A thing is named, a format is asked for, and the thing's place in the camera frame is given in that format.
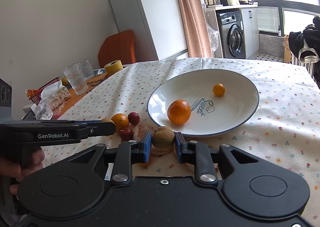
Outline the person's left hand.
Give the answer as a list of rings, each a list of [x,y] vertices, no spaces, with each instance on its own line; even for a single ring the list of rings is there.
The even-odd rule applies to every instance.
[[[11,161],[9,156],[5,153],[7,153],[7,150],[1,148],[1,176],[14,178],[18,183],[24,180],[26,176],[43,168],[45,155],[40,146],[38,146],[29,156],[29,164],[25,166],[21,166],[20,164]]]

